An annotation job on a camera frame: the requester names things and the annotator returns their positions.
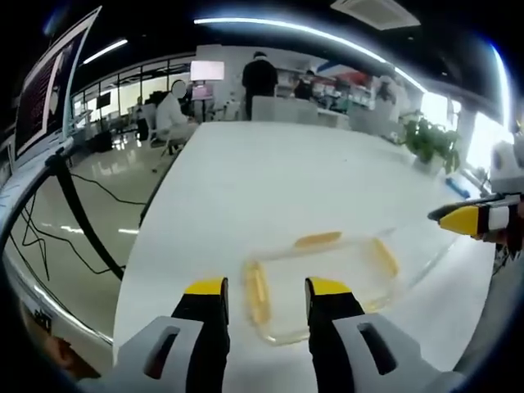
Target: blue object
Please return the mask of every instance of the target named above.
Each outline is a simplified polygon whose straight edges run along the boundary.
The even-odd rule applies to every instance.
[[[451,189],[455,192],[457,192],[462,198],[468,199],[471,195],[469,194],[468,190],[465,190],[464,188],[460,187],[457,182],[455,182],[452,178],[447,178],[445,180],[445,183],[451,187]]]

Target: air conditioner vent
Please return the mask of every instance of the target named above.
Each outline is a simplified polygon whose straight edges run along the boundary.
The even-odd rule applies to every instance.
[[[379,30],[420,25],[417,18],[393,0],[336,0],[331,8]]]

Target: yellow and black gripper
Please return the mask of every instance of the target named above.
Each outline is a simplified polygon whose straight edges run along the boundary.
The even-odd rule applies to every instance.
[[[482,239],[487,233],[505,230],[510,250],[522,249],[522,219],[517,207],[520,195],[493,195],[444,205],[427,217],[439,226],[461,235]]]
[[[351,289],[324,278],[305,280],[309,352],[318,391],[353,391],[354,381],[346,348],[333,321],[364,314]]]
[[[187,391],[222,391],[229,353],[228,279],[194,282],[171,317],[204,323],[187,371]]]

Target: ceiling light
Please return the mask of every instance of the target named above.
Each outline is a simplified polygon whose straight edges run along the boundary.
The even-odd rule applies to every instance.
[[[372,59],[375,59],[376,61],[379,61],[381,63],[387,63],[387,61],[383,57],[380,57],[378,54],[371,52],[370,50],[366,49],[365,47],[361,47],[360,45],[357,45],[356,43],[352,43],[351,41],[348,41],[347,39],[343,39],[341,37],[337,37],[336,35],[332,35],[329,33],[324,33],[323,31],[312,29],[308,26],[295,25],[293,23],[283,22],[280,20],[267,20],[267,19],[256,19],[256,18],[204,18],[204,19],[195,19],[193,23],[195,25],[206,25],[206,24],[211,24],[211,23],[255,23],[258,25],[270,25],[270,26],[284,27],[287,29],[298,30],[304,33],[316,35],[317,37],[326,38],[336,43],[341,43],[342,45],[351,47],[355,51],[361,52],[364,55],[367,55],[371,57]],[[399,75],[402,75],[411,84],[419,88],[423,93],[427,92],[427,90],[419,82],[411,78],[401,69],[395,67],[395,72]]]
[[[98,57],[105,55],[106,53],[112,51],[113,49],[121,47],[122,45],[125,45],[126,43],[128,43],[127,39],[121,39],[120,41],[117,41],[116,43],[112,43],[109,47],[105,47],[100,52],[97,52],[94,55],[92,55],[91,57],[88,57],[87,59],[85,59],[84,63],[82,64],[83,65],[88,64],[91,61],[97,59]]]
[[[497,49],[495,47],[492,46],[492,48],[495,54],[495,60],[497,62],[497,71],[499,72],[500,95],[502,99],[502,125],[504,127],[504,130],[511,131],[509,129],[509,112],[511,108],[511,97],[509,96],[508,74],[506,73],[502,57],[500,57],[500,54],[497,52]]]

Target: black cable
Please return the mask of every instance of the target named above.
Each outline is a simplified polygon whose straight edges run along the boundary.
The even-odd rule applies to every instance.
[[[27,211],[27,208],[24,207],[24,210],[25,210],[25,213],[30,217],[32,214],[33,214],[33,209],[34,209],[34,203],[36,201],[36,193],[34,194],[33,196],[33,201],[31,202],[31,207],[30,207],[30,213],[28,213]],[[46,248],[46,242],[45,240],[41,239],[39,235],[36,234],[36,232],[34,231],[33,228],[31,228],[29,226],[29,223],[27,221],[25,221],[25,231],[24,231],[24,236],[22,237],[22,246],[26,246],[26,247],[29,247],[29,246],[32,246],[33,244],[35,243],[38,243],[38,247],[40,248],[40,255],[42,256],[42,260],[43,260],[43,267],[45,268],[46,270],[46,277],[47,277],[47,280],[49,281],[49,268],[47,266],[47,248]],[[31,232],[33,233],[33,235],[36,237],[36,240],[33,241],[33,242],[30,242],[30,243],[27,243],[25,242],[25,240],[27,239],[27,232],[28,230],[31,229]]]
[[[11,241],[13,242],[13,245],[15,246],[16,248],[16,251],[18,252],[18,255],[20,256],[20,258],[22,259],[22,261],[24,262],[25,264],[25,267],[29,270],[29,272],[33,275],[34,279],[37,281],[37,283],[47,291],[47,293],[51,296],[51,298],[60,306],[62,307],[65,311],[67,311],[68,313],[72,314],[68,309],[67,307],[55,296],[55,294],[51,291],[49,291],[49,288],[47,288],[47,286],[42,282],[42,280],[40,280],[40,278],[38,278],[38,275],[34,272],[33,268],[31,267],[31,264],[29,263],[29,261],[24,257],[24,254],[22,254],[22,251],[20,251],[20,248],[18,248],[18,245],[16,244],[15,242],[15,238],[13,237],[13,235],[10,233],[9,234],[9,238],[11,239]]]
[[[56,236],[56,235],[53,235],[51,233],[47,233],[41,229],[38,229],[38,227],[36,226],[36,224],[34,223],[33,219],[32,219],[32,215],[33,215],[33,207],[34,207],[34,203],[35,203],[35,200],[36,200],[36,195],[37,193],[34,194],[34,197],[33,197],[33,202],[31,204],[31,209],[30,211],[28,212],[26,208],[24,208],[25,210],[25,213],[28,215],[27,217],[24,216],[23,212],[20,213],[20,216],[22,217],[22,219],[25,221],[26,223],[26,228],[25,228],[25,231],[27,232],[27,229],[30,228],[31,231],[33,231],[34,235],[36,236],[37,238],[37,241],[40,240],[42,243],[43,243],[43,253],[42,253],[42,258],[44,260],[44,266],[46,267],[46,273],[47,273],[47,280],[49,281],[49,273],[47,271],[47,249],[45,247],[45,240],[38,237],[38,235],[35,233],[38,232],[44,236],[48,236],[52,239],[55,239],[55,240],[58,240],[58,241],[61,241],[61,242],[66,242],[67,244],[69,244],[69,246],[71,247],[71,250],[73,250],[73,252],[76,254],[76,256],[79,257],[79,259],[82,261],[82,263],[91,271],[91,273],[93,274],[104,274],[104,273],[107,273],[109,271],[111,271],[110,269],[104,269],[104,270],[100,270],[100,271],[96,271],[95,269],[93,269],[91,267],[91,265],[88,264],[88,262],[80,255],[80,253],[78,253],[78,251],[76,250],[75,246],[73,245],[73,243],[68,240],[68,239],[65,239],[63,237],[59,237],[59,236]],[[33,245],[34,243],[36,243],[37,241],[34,241],[34,242],[31,242],[29,244],[24,244],[24,241],[22,241],[22,246],[31,246]]]
[[[82,176],[80,176],[79,174],[71,174],[71,176],[75,176],[76,178],[79,178],[81,180],[83,180],[84,182],[88,182],[88,183],[93,183],[93,184],[96,184],[98,187],[100,187],[102,190],[104,190],[105,192],[107,192],[109,195],[111,195],[113,197],[113,199],[115,199],[115,201],[117,202],[120,202],[120,203],[127,203],[129,205],[138,205],[138,206],[145,206],[146,203],[144,202],[133,202],[133,201],[125,201],[123,199],[119,199],[115,194],[113,194],[111,191],[109,191],[107,188],[105,188],[104,186],[102,186],[99,182],[97,182],[96,180],[91,180],[90,178],[84,178]]]
[[[58,184],[64,194],[65,201],[67,202],[71,213],[73,213],[76,222],[84,231],[85,237],[91,243],[91,246],[93,246],[93,249],[97,252],[98,256],[100,256],[104,264],[106,264],[106,266],[111,269],[111,272],[122,281],[124,278],[124,272],[122,272],[122,268],[116,263],[115,259],[106,249],[104,243],[102,243],[102,240],[100,240],[95,229],[91,225],[88,215],[80,201],[79,194],[76,191],[71,172],[69,171],[67,164],[64,162],[64,158],[59,155],[51,156],[47,159],[46,165],[51,173],[56,176]]]

